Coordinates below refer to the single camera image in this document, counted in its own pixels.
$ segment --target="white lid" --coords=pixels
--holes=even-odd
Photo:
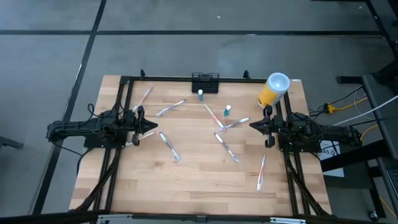
[[[271,88],[275,91],[286,91],[290,86],[289,78],[285,74],[279,72],[270,75],[268,81]]]

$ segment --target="yellow cable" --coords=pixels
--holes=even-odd
[[[344,110],[344,109],[347,109],[347,108],[349,108],[350,106],[354,106],[355,104],[357,104],[357,103],[359,103],[359,102],[362,102],[362,101],[364,101],[364,100],[367,100],[367,97],[365,97],[365,98],[363,98],[363,99],[360,99],[360,100],[358,100],[357,102],[352,103],[352,104],[350,104],[350,105],[347,105],[347,106],[345,106],[345,107],[342,107],[342,108],[334,108],[333,110]]]
[[[392,211],[392,209],[387,205],[387,203],[383,200],[383,198],[379,197],[381,203],[388,209],[388,211],[397,219],[397,215]]]
[[[368,128],[368,129],[366,129],[366,130],[362,133],[362,136],[361,136],[360,140],[362,141],[363,136],[365,136],[365,134],[368,133],[368,131],[370,131],[371,129],[373,129],[373,128],[377,127],[377,126],[378,126],[378,125],[376,124],[376,125],[374,125],[374,126],[371,126],[371,127]]]

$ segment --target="concrete floor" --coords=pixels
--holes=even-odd
[[[100,0],[0,1],[0,29],[92,28]],[[391,10],[377,4],[385,21]],[[100,30],[376,30],[361,2],[309,0],[117,0],[108,1]],[[0,150],[0,216],[25,215],[37,190],[50,144],[46,126],[62,117],[88,40],[86,35],[0,35],[0,135],[25,144]],[[356,85],[337,85],[336,75],[364,75],[392,60],[384,39],[364,37],[282,37],[233,35],[97,36],[72,120],[88,117],[103,75],[189,76],[218,72],[253,78],[284,72],[303,80],[310,108],[333,101]],[[340,105],[352,102],[346,99]],[[370,106],[361,103],[359,109]],[[318,122],[333,124],[357,115],[350,108]],[[358,129],[364,131],[369,126]],[[381,138],[370,132],[365,143]],[[82,152],[83,139],[64,146]],[[62,151],[44,206],[45,213],[65,212],[73,186],[77,156]],[[380,194],[388,201],[382,180]],[[328,188],[333,214],[368,220],[373,209],[367,190]],[[387,213],[383,222],[397,223]]]

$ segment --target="white sticker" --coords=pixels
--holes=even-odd
[[[318,153],[318,157],[320,160],[324,160],[333,156],[337,156],[340,154],[340,147],[338,142],[334,141],[333,144],[335,147],[332,146],[331,141],[322,141],[321,142],[321,153]],[[329,175],[333,177],[344,177],[344,170],[343,168],[338,168],[334,170],[329,170],[323,173],[323,175]]]

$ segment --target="wooden table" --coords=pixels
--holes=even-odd
[[[104,76],[96,102],[96,114],[112,108],[119,80],[120,76],[117,75]],[[123,149],[112,212],[292,215],[284,158],[278,143],[273,148],[266,149],[266,137],[248,125],[249,122],[263,118],[256,97],[264,84],[220,83],[218,94],[205,94],[203,103],[213,110],[224,125],[251,117],[249,122],[221,134],[238,156],[239,164],[232,160],[216,140],[214,131],[219,127],[197,95],[191,92],[190,82],[134,82],[130,108],[140,101],[150,84],[155,87],[143,103],[146,119],[159,124],[154,131],[161,130],[166,134],[181,162],[174,161],[159,134],[143,139],[140,146]],[[300,80],[292,80],[289,96],[292,111],[308,114]],[[184,98],[187,99],[186,103],[160,118],[155,117],[161,109]],[[232,106],[231,114],[222,119],[226,105]],[[264,185],[261,192],[256,192],[257,176],[264,153],[267,158]],[[79,206],[98,182],[103,155],[104,149],[93,149],[82,159],[70,208]],[[323,209],[330,212],[318,159],[309,153],[301,153],[300,156],[309,191]],[[103,191],[100,208],[104,207],[106,193],[107,186]],[[296,186],[298,207],[302,212],[299,193]]]

